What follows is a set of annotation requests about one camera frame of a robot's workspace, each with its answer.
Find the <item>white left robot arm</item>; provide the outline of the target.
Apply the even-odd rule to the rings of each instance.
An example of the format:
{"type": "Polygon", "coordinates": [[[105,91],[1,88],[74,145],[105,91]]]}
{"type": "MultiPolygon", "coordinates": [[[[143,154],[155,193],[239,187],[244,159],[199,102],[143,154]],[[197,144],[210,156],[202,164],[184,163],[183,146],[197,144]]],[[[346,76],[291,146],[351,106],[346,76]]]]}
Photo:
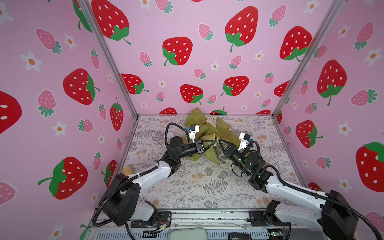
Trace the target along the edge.
{"type": "Polygon", "coordinates": [[[171,138],[166,152],[156,164],[142,173],[116,175],[95,210],[91,225],[98,228],[109,223],[120,227],[129,221],[154,226],[159,210],[149,202],[139,202],[140,192],[168,178],[182,165],[181,159],[205,153],[216,144],[214,140],[197,140],[185,144],[180,137],[171,138]]]}

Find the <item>green zip jacket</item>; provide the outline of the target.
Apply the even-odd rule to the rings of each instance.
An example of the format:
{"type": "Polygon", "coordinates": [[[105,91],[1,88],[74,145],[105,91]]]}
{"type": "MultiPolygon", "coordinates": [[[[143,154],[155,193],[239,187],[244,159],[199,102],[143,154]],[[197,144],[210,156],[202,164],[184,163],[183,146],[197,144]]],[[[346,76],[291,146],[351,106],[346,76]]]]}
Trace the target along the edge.
{"type": "Polygon", "coordinates": [[[199,108],[192,110],[186,119],[186,126],[190,127],[191,125],[197,125],[200,127],[200,130],[195,136],[196,140],[215,141],[215,144],[205,153],[188,157],[188,159],[191,161],[198,161],[201,157],[205,157],[212,163],[218,165],[226,171],[229,171],[232,162],[223,154],[219,144],[219,139],[226,140],[239,147],[241,140],[239,136],[234,133],[232,127],[219,117],[216,118],[216,122],[212,124],[199,108]]]}

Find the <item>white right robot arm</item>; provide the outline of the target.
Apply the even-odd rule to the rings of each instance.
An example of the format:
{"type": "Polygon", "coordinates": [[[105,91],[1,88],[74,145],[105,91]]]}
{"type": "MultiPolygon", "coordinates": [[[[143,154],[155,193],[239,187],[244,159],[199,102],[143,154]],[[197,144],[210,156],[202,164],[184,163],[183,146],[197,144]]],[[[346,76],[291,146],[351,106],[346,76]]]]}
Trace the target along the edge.
{"type": "Polygon", "coordinates": [[[257,191],[285,198],[296,206],[271,202],[264,213],[266,222],[291,223],[322,231],[330,240],[352,240],[357,223],[362,220],[374,233],[377,240],[383,237],[379,230],[364,215],[353,209],[336,191],[329,193],[307,189],[282,179],[278,169],[267,164],[260,148],[250,151],[257,142],[251,141],[245,148],[219,139],[224,155],[249,177],[249,184],[257,191]]]}

